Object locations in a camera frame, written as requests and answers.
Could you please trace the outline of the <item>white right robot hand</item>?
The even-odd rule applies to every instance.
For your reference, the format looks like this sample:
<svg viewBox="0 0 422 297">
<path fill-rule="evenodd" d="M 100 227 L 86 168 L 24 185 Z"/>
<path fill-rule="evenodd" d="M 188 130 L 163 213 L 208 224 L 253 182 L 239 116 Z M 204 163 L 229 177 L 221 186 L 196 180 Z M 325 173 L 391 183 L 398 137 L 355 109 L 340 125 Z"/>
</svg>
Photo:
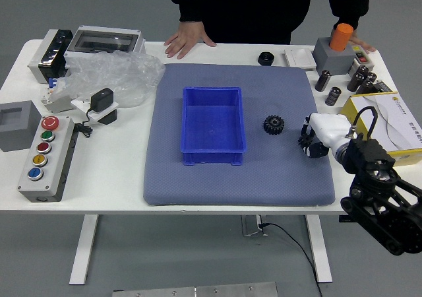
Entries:
<svg viewBox="0 0 422 297">
<path fill-rule="evenodd" d="M 342 114 L 311 113 L 304 120 L 298 144 L 309 158 L 321 158 L 329 151 L 342 163 L 355 126 Z"/>
</svg>

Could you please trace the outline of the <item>person's left hand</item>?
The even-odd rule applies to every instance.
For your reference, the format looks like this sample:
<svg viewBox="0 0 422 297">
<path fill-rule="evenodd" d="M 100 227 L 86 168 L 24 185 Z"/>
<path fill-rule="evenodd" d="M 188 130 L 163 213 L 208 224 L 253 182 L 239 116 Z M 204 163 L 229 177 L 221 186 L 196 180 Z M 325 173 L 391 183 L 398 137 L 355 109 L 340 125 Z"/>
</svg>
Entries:
<svg viewBox="0 0 422 297">
<path fill-rule="evenodd" d="M 355 27 L 353 27 L 353 32 L 349 38 L 349 43 L 353 45 L 361 46 L 365 50 L 366 53 L 373 53 L 373 52 L 376 52 L 377 50 L 374 46 L 370 45 L 369 43 L 362 40 L 358 36 L 357 29 Z"/>
</svg>

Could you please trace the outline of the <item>person's right hand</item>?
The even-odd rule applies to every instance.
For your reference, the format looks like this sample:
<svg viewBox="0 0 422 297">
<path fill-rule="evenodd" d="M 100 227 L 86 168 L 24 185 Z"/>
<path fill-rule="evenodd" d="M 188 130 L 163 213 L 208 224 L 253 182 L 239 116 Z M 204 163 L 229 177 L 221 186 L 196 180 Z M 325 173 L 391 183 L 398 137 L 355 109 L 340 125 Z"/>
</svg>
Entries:
<svg viewBox="0 0 422 297">
<path fill-rule="evenodd" d="M 165 42 L 167 58 L 184 58 L 199 42 L 204 42 L 209 47 L 216 47 L 207 35 L 202 22 L 180 22 L 176 33 L 172 34 Z"/>
</svg>

